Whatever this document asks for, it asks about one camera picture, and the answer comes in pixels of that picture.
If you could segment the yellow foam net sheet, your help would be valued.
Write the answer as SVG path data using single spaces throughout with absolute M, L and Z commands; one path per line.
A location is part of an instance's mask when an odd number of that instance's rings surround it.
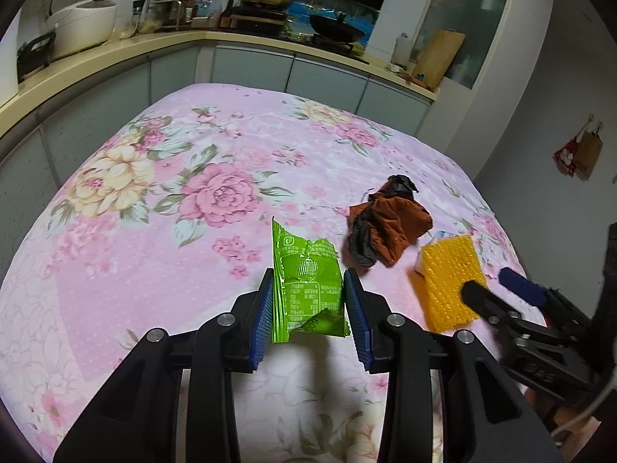
M 460 295 L 468 281 L 487 288 L 470 236 L 444 237 L 427 243 L 419 250 L 415 271 L 423 277 L 420 303 L 433 332 L 458 329 L 479 319 Z

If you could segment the brown hanging paper bag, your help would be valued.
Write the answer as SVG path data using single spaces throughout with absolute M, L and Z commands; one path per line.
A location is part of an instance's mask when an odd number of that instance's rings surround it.
M 603 126 L 604 123 L 598 121 L 594 130 L 585 131 L 582 138 L 580 138 L 578 150 L 574 157 L 574 163 L 576 171 L 582 179 L 589 179 L 591 177 L 592 171 L 599 159 L 602 146 L 604 146 L 599 136 Z

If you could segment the brown and black bag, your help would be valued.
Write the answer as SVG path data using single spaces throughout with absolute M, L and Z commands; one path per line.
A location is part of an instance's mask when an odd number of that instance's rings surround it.
M 394 174 L 364 203 L 349 207 L 347 248 L 356 265 L 369 269 L 380 261 L 392 267 L 433 228 L 433 218 L 416 201 L 416 193 L 407 176 Z

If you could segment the white rice cooker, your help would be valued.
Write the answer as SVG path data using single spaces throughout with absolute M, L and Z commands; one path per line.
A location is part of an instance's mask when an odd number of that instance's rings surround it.
M 84 0 L 53 13 L 45 23 L 54 31 L 52 59 L 66 56 L 107 42 L 115 27 L 117 4 L 111 0 Z

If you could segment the white plastic jug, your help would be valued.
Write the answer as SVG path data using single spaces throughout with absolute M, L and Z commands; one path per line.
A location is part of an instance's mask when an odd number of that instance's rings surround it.
M 401 68 L 407 69 L 411 60 L 413 46 L 413 38 L 405 32 L 402 32 L 395 40 L 391 62 Z

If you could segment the black wok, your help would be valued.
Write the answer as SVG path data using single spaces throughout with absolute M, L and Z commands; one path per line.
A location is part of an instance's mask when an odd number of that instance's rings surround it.
M 346 22 L 347 14 L 338 13 L 335 18 L 310 15 L 310 26 L 315 34 L 330 42 L 350 45 L 365 37 L 364 31 Z

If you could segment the wooden cutting board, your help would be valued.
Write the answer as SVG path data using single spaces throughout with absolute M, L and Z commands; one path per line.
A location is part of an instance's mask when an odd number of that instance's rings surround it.
M 434 91 L 458 53 L 465 35 L 462 32 L 439 29 L 429 41 L 411 72 L 412 83 Z

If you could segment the red hanging ornament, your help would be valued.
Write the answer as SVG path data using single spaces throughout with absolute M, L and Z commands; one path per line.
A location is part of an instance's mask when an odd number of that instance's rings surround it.
M 553 154 L 553 160 L 558 170 L 566 176 L 573 177 L 576 171 L 576 165 L 574 163 L 574 157 L 579 148 L 580 139 L 585 134 L 590 123 L 593 121 L 593 117 L 589 117 L 586 123 L 580 128 L 575 136 L 570 139 L 561 149 L 557 150 Z

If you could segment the green snack wrapper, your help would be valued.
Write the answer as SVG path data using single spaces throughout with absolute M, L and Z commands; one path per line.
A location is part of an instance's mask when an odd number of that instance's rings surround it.
M 292 234 L 273 221 L 272 251 L 272 342 L 287 343 L 294 332 L 348 336 L 335 247 L 324 238 Z

